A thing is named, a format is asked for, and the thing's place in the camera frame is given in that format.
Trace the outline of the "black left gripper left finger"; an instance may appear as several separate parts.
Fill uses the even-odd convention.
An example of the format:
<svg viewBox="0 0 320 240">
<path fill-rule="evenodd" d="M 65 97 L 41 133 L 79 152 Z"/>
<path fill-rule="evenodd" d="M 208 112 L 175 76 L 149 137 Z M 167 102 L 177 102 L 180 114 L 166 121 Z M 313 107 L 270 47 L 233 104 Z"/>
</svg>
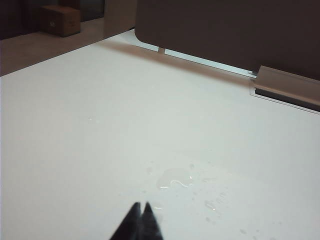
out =
<svg viewBox="0 0 320 240">
<path fill-rule="evenodd" d="M 140 216 L 141 203 L 135 202 L 111 236 L 110 240 L 136 240 Z"/>
</svg>

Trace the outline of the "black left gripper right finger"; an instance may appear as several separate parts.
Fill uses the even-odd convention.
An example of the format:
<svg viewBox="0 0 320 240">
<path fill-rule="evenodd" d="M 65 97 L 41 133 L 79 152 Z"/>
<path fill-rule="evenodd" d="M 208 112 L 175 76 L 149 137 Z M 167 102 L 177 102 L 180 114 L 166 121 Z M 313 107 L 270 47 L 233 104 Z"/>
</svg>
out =
<svg viewBox="0 0 320 240">
<path fill-rule="evenodd" d="M 137 240 L 163 240 L 162 232 L 149 202 L 145 204 L 143 213 L 137 224 Z"/>
</svg>

